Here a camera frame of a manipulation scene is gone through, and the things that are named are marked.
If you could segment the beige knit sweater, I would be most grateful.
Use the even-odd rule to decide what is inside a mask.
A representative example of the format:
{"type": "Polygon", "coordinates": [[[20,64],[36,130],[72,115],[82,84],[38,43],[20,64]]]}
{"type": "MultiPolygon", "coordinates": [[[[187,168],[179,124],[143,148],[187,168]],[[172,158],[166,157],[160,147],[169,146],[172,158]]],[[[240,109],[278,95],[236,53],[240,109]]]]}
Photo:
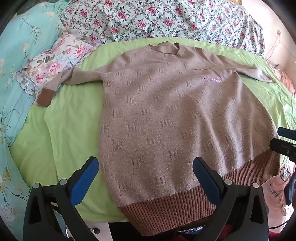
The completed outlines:
{"type": "Polygon", "coordinates": [[[44,85],[37,104],[48,106],[61,84],[102,81],[103,177],[123,215],[151,236],[213,212],[193,173],[196,157],[241,185],[279,173],[280,155],[269,147],[276,127],[241,74],[273,81],[256,66],[163,42],[94,71],[65,71],[44,85]]]}

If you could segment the green bed sheet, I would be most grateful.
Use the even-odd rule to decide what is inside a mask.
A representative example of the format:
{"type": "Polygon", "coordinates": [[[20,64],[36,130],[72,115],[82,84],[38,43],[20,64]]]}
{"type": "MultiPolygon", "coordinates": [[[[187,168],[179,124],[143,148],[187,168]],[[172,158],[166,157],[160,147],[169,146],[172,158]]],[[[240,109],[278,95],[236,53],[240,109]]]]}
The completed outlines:
{"type": "MultiPolygon", "coordinates": [[[[274,76],[266,62],[257,55],[207,42],[172,37],[103,44],[85,58],[79,68],[95,70],[126,51],[162,42],[178,42],[203,48],[243,65],[255,64],[274,76]]],[[[245,75],[241,75],[241,78],[268,110],[277,128],[282,126],[295,130],[295,98],[282,83],[263,83],[245,75]]],[[[101,82],[62,85],[47,108],[32,105],[10,147],[12,158],[29,187],[36,182],[44,186],[56,184],[60,179],[69,178],[90,156],[98,156],[102,97],[101,82]]],[[[101,173],[97,174],[82,204],[76,209],[86,221],[126,221],[109,196],[101,173]]]]}

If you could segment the red floral white quilt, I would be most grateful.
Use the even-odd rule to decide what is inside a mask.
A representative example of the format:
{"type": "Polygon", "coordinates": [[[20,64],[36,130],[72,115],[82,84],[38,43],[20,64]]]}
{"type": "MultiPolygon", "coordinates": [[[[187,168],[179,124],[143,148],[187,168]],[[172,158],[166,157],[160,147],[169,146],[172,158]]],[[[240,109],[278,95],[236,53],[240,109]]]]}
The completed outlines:
{"type": "Polygon", "coordinates": [[[103,44],[154,37],[180,37],[262,56],[262,27],[232,1],[71,1],[64,27],[103,44]]]}

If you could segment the pastel floral pillow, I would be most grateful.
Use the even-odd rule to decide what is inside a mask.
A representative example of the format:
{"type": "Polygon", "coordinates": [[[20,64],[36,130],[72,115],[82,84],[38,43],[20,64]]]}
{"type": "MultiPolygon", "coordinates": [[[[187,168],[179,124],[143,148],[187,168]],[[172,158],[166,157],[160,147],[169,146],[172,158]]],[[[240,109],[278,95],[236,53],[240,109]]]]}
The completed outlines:
{"type": "Polygon", "coordinates": [[[100,45],[101,42],[95,37],[86,39],[65,32],[52,49],[34,57],[18,71],[16,81],[25,92],[37,96],[58,74],[79,66],[100,45]]]}

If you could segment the teal floral quilt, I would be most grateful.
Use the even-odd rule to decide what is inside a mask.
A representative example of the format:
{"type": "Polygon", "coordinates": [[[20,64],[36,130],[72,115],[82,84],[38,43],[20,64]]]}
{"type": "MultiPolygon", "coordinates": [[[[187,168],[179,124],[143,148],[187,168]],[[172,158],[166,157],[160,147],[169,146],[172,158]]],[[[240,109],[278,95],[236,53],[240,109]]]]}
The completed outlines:
{"type": "Polygon", "coordinates": [[[16,80],[29,60],[50,49],[62,30],[68,1],[1,1],[1,240],[23,239],[30,194],[9,147],[23,127],[35,98],[16,80]]]}

